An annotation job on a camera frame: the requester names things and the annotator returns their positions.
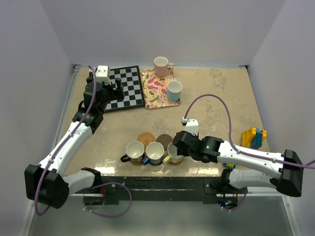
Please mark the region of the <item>aluminium frame rail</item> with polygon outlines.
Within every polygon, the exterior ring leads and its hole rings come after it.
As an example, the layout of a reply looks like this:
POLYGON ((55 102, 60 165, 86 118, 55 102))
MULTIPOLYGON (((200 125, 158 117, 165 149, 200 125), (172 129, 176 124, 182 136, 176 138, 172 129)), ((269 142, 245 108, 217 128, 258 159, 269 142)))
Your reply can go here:
POLYGON ((275 189, 250 187, 241 211, 247 236, 301 234, 291 198, 275 189))

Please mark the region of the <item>black mug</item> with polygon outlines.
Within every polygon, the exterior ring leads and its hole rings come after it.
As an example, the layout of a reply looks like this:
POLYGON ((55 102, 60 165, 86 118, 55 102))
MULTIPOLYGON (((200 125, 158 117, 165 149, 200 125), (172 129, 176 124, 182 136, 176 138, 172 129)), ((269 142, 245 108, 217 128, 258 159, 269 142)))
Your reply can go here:
POLYGON ((132 141, 126 146, 126 153, 120 158, 122 162, 133 162, 143 161, 145 156, 144 145, 139 141, 132 141))

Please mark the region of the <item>light wooden coaster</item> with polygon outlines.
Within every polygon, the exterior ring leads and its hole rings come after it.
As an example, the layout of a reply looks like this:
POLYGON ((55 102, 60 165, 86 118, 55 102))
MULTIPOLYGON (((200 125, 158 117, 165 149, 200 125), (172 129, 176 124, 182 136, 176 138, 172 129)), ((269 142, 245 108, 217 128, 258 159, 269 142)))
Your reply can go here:
POLYGON ((130 163, 131 163, 132 165, 134 165, 134 166, 141 166, 141 165, 143 165, 143 164, 142 164, 142 161, 140 161, 140 162, 133 162, 132 160, 130 160, 130 163))

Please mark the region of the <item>dark wooden coaster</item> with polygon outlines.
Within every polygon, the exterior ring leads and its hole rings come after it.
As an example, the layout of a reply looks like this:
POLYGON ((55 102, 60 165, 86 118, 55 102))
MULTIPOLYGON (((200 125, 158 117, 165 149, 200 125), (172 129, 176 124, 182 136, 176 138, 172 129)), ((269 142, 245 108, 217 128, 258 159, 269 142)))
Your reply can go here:
POLYGON ((167 147, 172 143, 173 138, 168 134, 161 134, 157 137, 156 142, 162 144, 163 148, 167 150, 167 147))

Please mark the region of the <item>black and silver chessboard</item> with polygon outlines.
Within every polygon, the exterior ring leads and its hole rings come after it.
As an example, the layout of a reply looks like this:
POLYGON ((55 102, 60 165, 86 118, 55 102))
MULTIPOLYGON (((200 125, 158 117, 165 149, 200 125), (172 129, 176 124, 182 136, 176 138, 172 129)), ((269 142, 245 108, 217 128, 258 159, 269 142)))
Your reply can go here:
POLYGON ((110 81, 121 79, 124 87, 124 99, 114 100, 107 104, 105 112, 116 112, 128 109, 145 107, 145 98, 142 88, 140 69, 138 65, 111 69, 110 81))

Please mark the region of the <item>colourful rubik cube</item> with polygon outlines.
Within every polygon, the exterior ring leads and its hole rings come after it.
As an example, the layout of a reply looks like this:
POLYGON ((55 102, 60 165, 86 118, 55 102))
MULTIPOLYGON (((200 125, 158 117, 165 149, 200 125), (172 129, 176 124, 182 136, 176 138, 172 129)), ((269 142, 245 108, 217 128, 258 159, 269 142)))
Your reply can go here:
POLYGON ((223 165, 224 167, 230 168, 230 169, 235 169, 235 168, 236 168, 236 165, 235 165, 235 164, 232 164, 232 163, 223 163, 222 165, 223 165))

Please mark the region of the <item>pink mug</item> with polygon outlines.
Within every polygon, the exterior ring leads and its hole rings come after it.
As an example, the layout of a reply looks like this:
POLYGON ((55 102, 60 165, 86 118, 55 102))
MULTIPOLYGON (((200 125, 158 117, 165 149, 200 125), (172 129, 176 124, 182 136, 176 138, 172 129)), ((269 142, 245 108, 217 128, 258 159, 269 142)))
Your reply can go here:
POLYGON ((154 71, 159 78, 165 77, 174 69, 174 64, 169 62, 166 57, 156 57, 154 59, 154 71))

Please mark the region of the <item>yellow blue toy blocks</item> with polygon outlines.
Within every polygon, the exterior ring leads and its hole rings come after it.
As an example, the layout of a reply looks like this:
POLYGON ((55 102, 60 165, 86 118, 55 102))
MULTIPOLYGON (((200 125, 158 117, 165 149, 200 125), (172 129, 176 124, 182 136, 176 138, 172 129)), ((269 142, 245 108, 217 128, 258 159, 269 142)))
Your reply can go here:
POLYGON ((241 134, 241 146, 251 149, 259 149, 262 147, 263 141, 267 137, 266 130, 252 127, 241 134))

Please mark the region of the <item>light green mug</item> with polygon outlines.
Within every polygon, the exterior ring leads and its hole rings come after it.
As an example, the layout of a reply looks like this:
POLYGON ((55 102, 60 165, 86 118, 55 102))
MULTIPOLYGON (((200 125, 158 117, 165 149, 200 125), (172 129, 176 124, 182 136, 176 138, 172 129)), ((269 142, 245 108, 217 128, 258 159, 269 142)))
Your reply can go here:
POLYGON ((167 147, 167 156, 163 159, 163 163, 178 162, 183 159, 182 155, 177 153, 177 148, 170 143, 167 147))

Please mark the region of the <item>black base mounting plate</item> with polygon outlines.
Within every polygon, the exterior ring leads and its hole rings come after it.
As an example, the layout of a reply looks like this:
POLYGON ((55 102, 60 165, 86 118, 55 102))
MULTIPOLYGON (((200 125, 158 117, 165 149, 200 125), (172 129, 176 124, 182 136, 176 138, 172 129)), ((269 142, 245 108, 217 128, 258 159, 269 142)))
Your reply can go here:
POLYGON ((216 204, 220 197, 241 196, 245 188, 228 187, 220 177, 101 177, 107 186, 83 189, 76 194, 87 203, 117 205, 120 201, 171 201, 216 204))

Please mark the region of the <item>dark walnut coaster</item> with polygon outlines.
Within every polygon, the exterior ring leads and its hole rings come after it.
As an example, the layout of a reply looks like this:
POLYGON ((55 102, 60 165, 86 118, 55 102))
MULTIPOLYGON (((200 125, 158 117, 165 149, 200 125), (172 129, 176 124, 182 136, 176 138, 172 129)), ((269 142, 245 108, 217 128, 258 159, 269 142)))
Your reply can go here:
POLYGON ((150 165, 152 165, 152 166, 159 166, 159 165, 161 165, 162 164, 162 162, 160 162, 160 163, 150 163, 150 165))

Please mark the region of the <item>orange wooden coaster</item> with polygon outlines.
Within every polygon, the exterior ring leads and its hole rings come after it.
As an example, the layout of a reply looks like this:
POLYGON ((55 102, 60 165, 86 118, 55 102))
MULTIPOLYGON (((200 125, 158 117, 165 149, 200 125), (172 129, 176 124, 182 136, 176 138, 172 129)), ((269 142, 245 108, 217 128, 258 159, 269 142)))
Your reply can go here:
POLYGON ((180 165, 182 163, 183 159, 178 161, 178 162, 169 162, 170 165, 173 165, 173 166, 177 166, 177 165, 180 165))

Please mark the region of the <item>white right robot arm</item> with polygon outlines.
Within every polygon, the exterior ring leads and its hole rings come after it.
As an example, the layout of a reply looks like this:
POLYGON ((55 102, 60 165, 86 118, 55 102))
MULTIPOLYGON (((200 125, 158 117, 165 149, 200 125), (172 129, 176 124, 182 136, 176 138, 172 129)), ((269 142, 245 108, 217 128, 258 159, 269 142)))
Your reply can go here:
POLYGON ((229 176, 219 181, 219 187, 224 193, 231 193, 235 188, 270 187, 287 196, 302 195, 304 170, 299 156, 292 150, 272 153, 233 147, 223 139, 206 136, 200 140, 187 131, 178 132, 172 143, 180 155, 190 156, 196 161, 246 167, 246 171, 231 171, 229 176))

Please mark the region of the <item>light blue mug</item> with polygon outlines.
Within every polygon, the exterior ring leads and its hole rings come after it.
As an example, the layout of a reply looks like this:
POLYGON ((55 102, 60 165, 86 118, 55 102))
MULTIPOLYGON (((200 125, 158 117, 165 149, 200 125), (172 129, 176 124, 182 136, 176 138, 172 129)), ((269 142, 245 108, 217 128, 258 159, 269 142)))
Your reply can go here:
POLYGON ((177 102, 183 90, 183 85, 177 81, 173 80, 167 85, 167 98, 170 102, 177 102))

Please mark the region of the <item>dark blue mug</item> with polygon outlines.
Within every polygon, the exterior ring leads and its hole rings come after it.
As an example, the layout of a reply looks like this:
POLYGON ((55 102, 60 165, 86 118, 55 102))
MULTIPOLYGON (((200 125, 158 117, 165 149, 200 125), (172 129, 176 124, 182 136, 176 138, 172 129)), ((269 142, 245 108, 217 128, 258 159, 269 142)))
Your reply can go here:
POLYGON ((160 163, 163 161, 164 155, 164 148, 162 144, 158 142, 150 143, 145 150, 146 157, 143 159, 142 164, 147 165, 150 163, 160 163))

